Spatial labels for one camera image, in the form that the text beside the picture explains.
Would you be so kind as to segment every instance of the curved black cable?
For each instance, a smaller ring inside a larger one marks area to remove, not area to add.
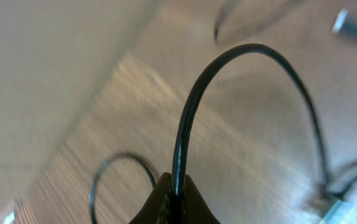
[[[97,194],[98,182],[99,182],[102,174],[106,171],[106,169],[109,167],[109,165],[113,161],[115,161],[117,159],[126,159],[126,158],[133,159],[136,162],[138,162],[142,166],[142,168],[144,168],[146,173],[148,174],[148,177],[152,183],[152,187],[154,188],[156,186],[156,181],[155,181],[155,178],[153,177],[152,172],[150,171],[149,164],[144,159],[142,159],[140,156],[137,156],[137,155],[129,153],[129,152],[123,152],[123,153],[115,154],[112,157],[109,157],[108,159],[104,160],[104,162],[99,167],[97,173],[95,173],[93,182],[92,182],[92,186],[91,186],[90,192],[88,194],[88,206],[90,207],[90,216],[91,216],[92,224],[98,224],[97,217],[95,215],[95,196]]]
[[[346,200],[348,193],[351,192],[351,189],[354,187],[354,184],[357,182],[357,175],[353,177],[346,185],[343,187],[343,190],[337,194],[337,197],[341,200]]]
[[[330,176],[328,173],[328,164],[326,161],[325,145],[323,142],[317,113],[314,109],[312,99],[308,94],[307,89],[301,81],[300,77],[297,75],[297,73],[289,64],[289,62],[278,52],[262,44],[245,44],[228,50],[227,52],[216,58],[213,62],[211,62],[196,80],[186,100],[185,107],[183,109],[183,113],[179,121],[179,128],[174,148],[173,171],[171,177],[171,188],[173,191],[173,195],[176,198],[182,198],[183,196],[189,137],[191,135],[191,128],[196,110],[198,109],[200,100],[203,96],[204,91],[206,90],[206,87],[214,78],[216,73],[225,64],[227,64],[234,58],[247,53],[260,53],[274,59],[288,73],[288,75],[296,85],[297,89],[303,96],[308,112],[311,116],[313,130],[317,139],[318,153],[321,162],[323,196],[326,197],[328,195],[326,186],[330,182]]]

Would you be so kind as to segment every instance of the wire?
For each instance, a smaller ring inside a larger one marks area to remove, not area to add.
[[[155,178],[153,177],[153,174],[150,170],[150,165],[144,159],[142,159],[140,156],[137,156],[137,155],[129,153],[129,152],[122,152],[122,153],[115,154],[115,155],[109,157],[108,159],[104,160],[104,162],[99,167],[98,171],[95,173],[90,192],[88,193],[88,206],[90,208],[90,216],[91,216],[92,224],[98,224],[97,217],[95,214],[95,196],[97,194],[98,182],[99,182],[102,174],[109,167],[109,165],[112,162],[116,161],[117,159],[133,159],[134,161],[138,162],[142,166],[142,168],[144,168],[146,173],[148,174],[148,177],[152,183],[152,187],[154,188],[156,186]]]
[[[351,192],[351,189],[354,187],[354,184],[357,182],[357,175],[353,177],[346,185],[343,187],[343,190],[337,194],[337,197],[341,200],[345,200],[348,197],[348,194]]]
[[[330,183],[330,175],[328,173],[328,163],[326,161],[325,145],[321,134],[318,116],[314,109],[312,99],[308,94],[307,89],[301,81],[300,77],[297,75],[297,73],[289,64],[289,62],[278,52],[262,44],[245,44],[228,50],[227,52],[216,58],[214,61],[212,61],[196,80],[186,100],[183,113],[179,121],[176,144],[174,148],[173,171],[171,178],[171,188],[173,191],[173,196],[178,199],[183,198],[189,137],[191,135],[191,128],[194,121],[195,113],[198,109],[204,91],[206,90],[208,84],[211,82],[214,76],[217,74],[217,72],[225,64],[227,64],[234,58],[247,53],[260,53],[274,59],[288,73],[289,77],[292,79],[297,89],[303,96],[308,112],[311,116],[311,122],[317,140],[323,181],[323,196],[326,197],[328,195],[326,186]]]

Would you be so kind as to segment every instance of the wood grain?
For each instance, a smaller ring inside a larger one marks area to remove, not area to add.
[[[92,175],[116,152],[136,152],[169,172],[195,79],[223,51],[248,42],[275,48],[299,71],[320,113],[333,171],[357,159],[357,43],[330,32],[337,12],[357,3],[304,1],[262,32],[214,45],[212,25],[222,3],[173,0],[161,6],[22,200],[17,211],[31,219],[19,223],[90,223]],[[240,27],[251,7],[269,4],[240,3],[227,27]],[[318,183],[308,119],[290,79],[270,59],[246,55],[221,70],[196,115],[187,166],[221,223],[316,222],[307,209]],[[116,162],[99,188],[100,223],[129,222],[150,191],[139,165]],[[342,223],[357,223],[357,193],[351,201]]]

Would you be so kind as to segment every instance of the wall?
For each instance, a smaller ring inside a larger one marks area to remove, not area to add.
[[[36,179],[154,7],[0,0],[0,212]]]

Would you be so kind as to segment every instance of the black cable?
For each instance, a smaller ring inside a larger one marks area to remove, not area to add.
[[[326,186],[330,183],[330,176],[328,173],[328,164],[326,161],[325,145],[323,142],[320,125],[318,122],[317,113],[314,109],[312,99],[307,92],[306,87],[297,75],[288,61],[275,50],[262,44],[245,44],[238,47],[234,47],[227,52],[220,55],[213,62],[211,62],[206,69],[202,72],[199,78],[196,80],[192,90],[186,100],[181,119],[179,121],[179,128],[176,138],[176,144],[174,148],[173,157],[173,171],[171,178],[171,187],[173,196],[176,198],[183,197],[184,182],[185,182],[185,170],[186,159],[188,156],[188,144],[191,134],[191,128],[195,117],[196,110],[198,109],[200,100],[206,87],[210,81],[214,78],[216,73],[228,62],[234,58],[247,54],[247,53],[260,53],[274,59],[289,75],[297,89],[303,96],[308,112],[311,116],[313,130],[317,139],[318,153],[320,156],[321,173],[323,181],[323,196],[327,196],[328,192]]]
[[[343,187],[343,190],[336,196],[341,200],[346,200],[348,194],[351,192],[351,189],[354,187],[354,184],[357,182],[357,175],[354,176],[346,185]]]
[[[148,174],[148,177],[152,183],[152,187],[154,188],[156,186],[156,181],[155,178],[153,177],[152,172],[150,171],[150,166],[149,164],[142,159],[140,156],[137,156],[135,154],[129,153],[129,152],[123,152],[119,154],[115,154],[112,157],[109,157],[108,159],[104,160],[104,162],[101,164],[99,167],[97,173],[95,173],[92,186],[90,189],[90,192],[88,194],[88,206],[90,207],[90,216],[91,216],[91,222],[92,224],[97,224],[97,217],[95,215],[95,196],[97,194],[97,186],[98,182],[102,176],[102,174],[106,171],[106,169],[109,167],[109,165],[113,162],[116,161],[117,159],[133,159],[136,162],[138,162],[142,168],[146,171]]]

